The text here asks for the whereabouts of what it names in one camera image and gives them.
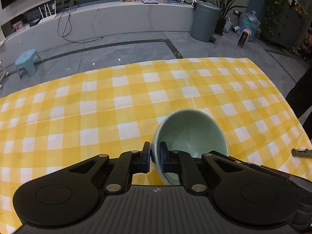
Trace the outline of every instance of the yellow checkered tablecloth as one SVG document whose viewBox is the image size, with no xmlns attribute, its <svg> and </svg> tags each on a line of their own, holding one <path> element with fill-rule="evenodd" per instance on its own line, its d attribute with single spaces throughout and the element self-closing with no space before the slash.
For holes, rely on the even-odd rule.
<svg viewBox="0 0 312 234">
<path fill-rule="evenodd" d="M 250 60 L 190 58 L 120 65 L 27 88 L 0 99 L 0 233 L 20 226 L 12 197 L 31 180 L 100 153 L 141 150 L 182 108 L 215 119 L 230 155 L 312 179 L 311 143 L 288 103 Z M 135 184 L 159 184 L 155 172 Z"/>
</svg>

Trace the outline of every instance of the black pants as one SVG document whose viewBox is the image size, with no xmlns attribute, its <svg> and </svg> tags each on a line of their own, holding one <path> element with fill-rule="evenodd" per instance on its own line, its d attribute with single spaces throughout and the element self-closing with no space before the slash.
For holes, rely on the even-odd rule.
<svg viewBox="0 0 312 234">
<path fill-rule="evenodd" d="M 297 118 L 300 118 L 312 105 L 312 68 L 300 78 L 294 88 L 288 93 L 286 100 Z M 303 128 L 309 139 L 312 138 L 312 113 L 307 117 Z"/>
</svg>

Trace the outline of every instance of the green bowl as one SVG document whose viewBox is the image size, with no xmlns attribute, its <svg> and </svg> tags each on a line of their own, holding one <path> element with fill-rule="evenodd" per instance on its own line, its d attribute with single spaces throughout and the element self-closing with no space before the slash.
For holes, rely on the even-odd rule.
<svg viewBox="0 0 312 234">
<path fill-rule="evenodd" d="M 181 109 L 167 116 L 158 126 L 152 141 L 152 155 L 157 176 L 165 185 L 179 185 L 178 175 L 162 173 L 159 145 L 165 141 L 168 150 L 181 150 L 193 158 L 212 150 L 229 155 L 227 140 L 218 124 L 207 114 L 195 109 Z"/>
</svg>

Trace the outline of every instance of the potted plant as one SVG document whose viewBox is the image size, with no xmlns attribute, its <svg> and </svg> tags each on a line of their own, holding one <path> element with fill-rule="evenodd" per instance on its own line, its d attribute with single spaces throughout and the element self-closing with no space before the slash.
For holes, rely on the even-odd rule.
<svg viewBox="0 0 312 234">
<path fill-rule="evenodd" d="M 269 32 L 268 36 L 274 35 L 274 30 L 279 23 L 278 15 L 281 13 L 286 2 L 287 0 L 266 0 L 261 27 L 265 32 Z"/>
<path fill-rule="evenodd" d="M 222 35 L 226 20 L 225 17 L 227 13 L 234 8 L 247 8 L 246 6 L 233 5 L 237 0 L 216 0 L 216 3 L 211 2 L 213 5 L 219 7 L 221 9 L 220 16 L 218 19 L 218 23 L 216 25 L 215 33 Z"/>
</svg>

